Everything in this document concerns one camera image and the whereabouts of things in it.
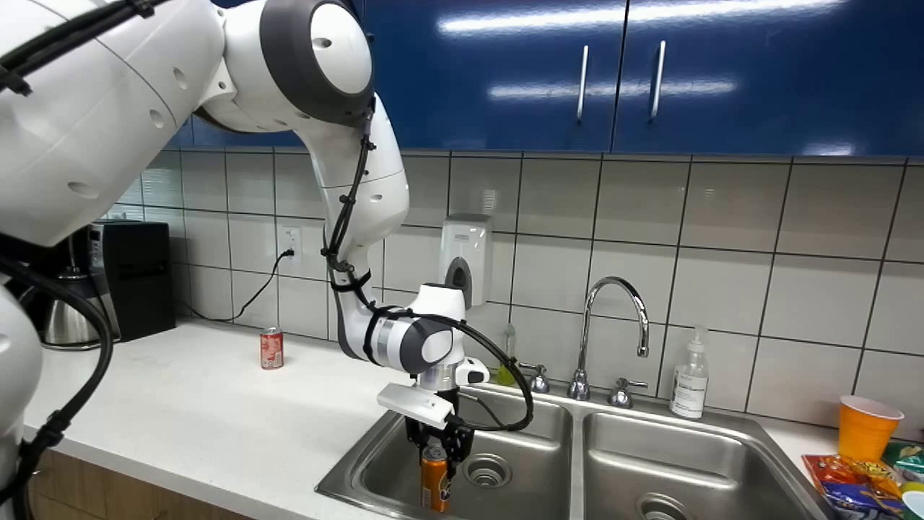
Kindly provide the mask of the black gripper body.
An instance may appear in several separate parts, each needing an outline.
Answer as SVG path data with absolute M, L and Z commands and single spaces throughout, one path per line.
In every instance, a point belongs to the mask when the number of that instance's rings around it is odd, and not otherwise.
M 416 444 L 416 450 L 425 450 L 428 441 L 436 438 L 451 463 L 464 463 L 474 449 L 474 428 L 459 412 L 451 412 L 442 430 L 407 420 L 403 433 Z

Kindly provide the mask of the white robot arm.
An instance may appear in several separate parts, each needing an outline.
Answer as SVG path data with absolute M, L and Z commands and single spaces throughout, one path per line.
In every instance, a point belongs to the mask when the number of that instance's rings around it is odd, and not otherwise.
M 407 372 L 379 401 L 442 502 L 474 428 L 456 394 L 487 379 L 461 349 L 461 295 L 425 287 L 403 308 L 367 295 L 367 248 L 407 220 L 410 184 L 371 51 L 345 0 L 0 0 L 0 275 L 100 308 L 33 256 L 100 220 L 189 124 L 296 139 L 322 196 L 322 264 L 345 355 Z

